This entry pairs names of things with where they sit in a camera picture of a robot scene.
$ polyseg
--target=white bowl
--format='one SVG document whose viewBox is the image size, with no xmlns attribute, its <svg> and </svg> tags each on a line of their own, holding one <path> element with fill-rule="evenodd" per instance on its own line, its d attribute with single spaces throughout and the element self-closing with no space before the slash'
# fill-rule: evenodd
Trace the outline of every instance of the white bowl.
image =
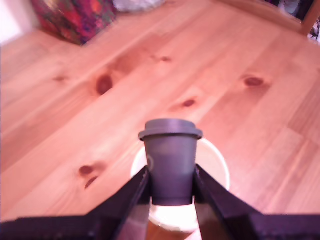
<svg viewBox="0 0 320 240">
<path fill-rule="evenodd" d="M 230 189 L 230 173 L 220 151 L 207 139 L 198 141 L 195 162 L 225 189 Z M 142 147 L 132 164 L 131 177 L 147 165 L 146 149 Z M 151 205 L 149 220 L 166 230 L 192 233 L 199 225 L 194 203 L 186 206 Z"/>
</svg>

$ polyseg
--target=floral pattern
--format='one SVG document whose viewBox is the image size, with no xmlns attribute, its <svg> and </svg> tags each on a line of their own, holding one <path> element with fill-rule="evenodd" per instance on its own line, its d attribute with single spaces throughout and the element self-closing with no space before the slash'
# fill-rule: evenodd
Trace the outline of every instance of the floral pattern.
<svg viewBox="0 0 320 240">
<path fill-rule="evenodd" d="M 80 45 L 116 18 L 112 0 L 31 0 L 46 30 Z"/>
</svg>

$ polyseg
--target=white wall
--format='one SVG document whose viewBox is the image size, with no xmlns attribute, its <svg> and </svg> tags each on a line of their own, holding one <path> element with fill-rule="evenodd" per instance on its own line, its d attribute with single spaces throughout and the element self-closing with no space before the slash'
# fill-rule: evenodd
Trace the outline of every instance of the white wall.
<svg viewBox="0 0 320 240">
<path fill-rule="evenodd" d="M 30 32 L 39 22 L 29 0 L 0 0 L 0 43 Z"/>
</svg>

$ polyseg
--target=colorful bag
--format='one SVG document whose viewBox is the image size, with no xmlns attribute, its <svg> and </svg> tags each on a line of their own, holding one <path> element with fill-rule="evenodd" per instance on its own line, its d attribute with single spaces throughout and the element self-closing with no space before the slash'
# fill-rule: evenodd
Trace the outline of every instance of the colorful bag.
<svg viewBox="0 0 320 240">
<path fill-rule="evenodd" d="M 40 24 L 83 45 L 115 20 L 112 0 L 31 0 Z"/>
</svg>

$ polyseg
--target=small plastic cup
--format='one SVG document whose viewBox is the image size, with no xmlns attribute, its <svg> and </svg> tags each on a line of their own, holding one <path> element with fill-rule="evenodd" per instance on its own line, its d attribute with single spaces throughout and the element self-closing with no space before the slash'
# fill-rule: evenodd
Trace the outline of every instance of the small plastic cup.
<svg viewBox="0 0 320 240">
<path fill-rule="evenodd" d="M 151 176 L 152 204 L 192 204 L 197 141 L 203 133 L 195 124 L 181 119 L 155 119 L 139 133 L 144 141 Z"/>
</svg>

